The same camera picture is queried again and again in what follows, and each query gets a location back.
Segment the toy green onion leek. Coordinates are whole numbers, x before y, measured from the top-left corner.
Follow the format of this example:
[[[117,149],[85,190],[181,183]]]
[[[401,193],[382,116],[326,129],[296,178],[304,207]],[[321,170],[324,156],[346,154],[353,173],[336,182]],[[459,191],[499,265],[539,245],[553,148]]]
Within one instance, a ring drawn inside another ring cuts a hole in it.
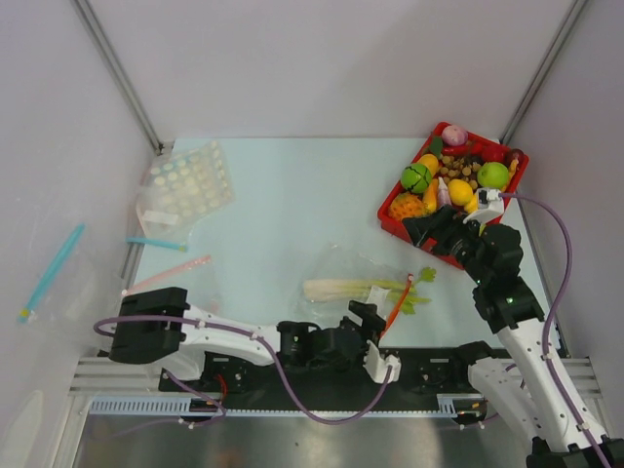
[[[429,298],[421,297],[416,289],[419,283],[433,283],[437,276],[437,270],[432,267],[424,267],[417,273],[411,282],[409,292],[399,307],[399,311],[405,315],[413,315],[416,304],[430,302]],[[339,299],[355,299],[364,301],[373,287],[387,290],[386,298],[391,303],[396,303],[405,291],[407,281],[390,279],[311,279],[303,283],[304,297],[312,302],[329,302]]]

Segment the clear bag with orange zipper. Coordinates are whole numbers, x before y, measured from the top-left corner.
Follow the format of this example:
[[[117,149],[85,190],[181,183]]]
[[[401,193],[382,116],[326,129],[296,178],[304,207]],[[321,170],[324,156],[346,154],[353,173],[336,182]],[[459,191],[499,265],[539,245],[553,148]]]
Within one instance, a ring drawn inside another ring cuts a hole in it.
[[[325,247],[304,274],[295,311],[302,321],[332,328],[347,316],[354,300],[371,303],[376,313],[387,319],[394,310],[413,315],[430,299],[417,289],[422,280],[417,273],[375,261],[338,245]]]

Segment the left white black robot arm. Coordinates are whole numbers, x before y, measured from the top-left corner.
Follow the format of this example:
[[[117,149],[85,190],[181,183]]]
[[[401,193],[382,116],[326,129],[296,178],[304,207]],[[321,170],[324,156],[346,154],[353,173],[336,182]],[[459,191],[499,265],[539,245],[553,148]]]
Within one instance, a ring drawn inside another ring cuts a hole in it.
[[[158,364],[194,390],[206,389],[214,381],[215,367],[206,360],[209,353],[258,367],[363,368],[377,384],[397,380],[401,361],[379,348],[386,323],[375,305],[353,301],[349,308],[359,322],[343,317],[333,328],[294,321],[251,325],[192,305],[185,289],[169,287],[125,296],[118,316],[97,322],[94,330],[111,338],[112,361]]]

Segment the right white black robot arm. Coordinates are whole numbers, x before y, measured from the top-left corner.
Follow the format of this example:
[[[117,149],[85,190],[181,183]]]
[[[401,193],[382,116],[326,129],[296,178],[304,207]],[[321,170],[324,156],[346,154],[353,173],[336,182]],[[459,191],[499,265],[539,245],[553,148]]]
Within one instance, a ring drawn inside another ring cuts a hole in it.
[[[612,438],[580,397],[557,349],[544,312],[521,277],[521,233],[505,224],[480,226],[451,206],[403,221],[411,242],[433,242],[475,282],[479,315],[503,345],[523,383],[508,377],[482,341],[458,347],[462,359],[449,378],[476,389],[525,443],[528,467],[620,467],[623,441]]]

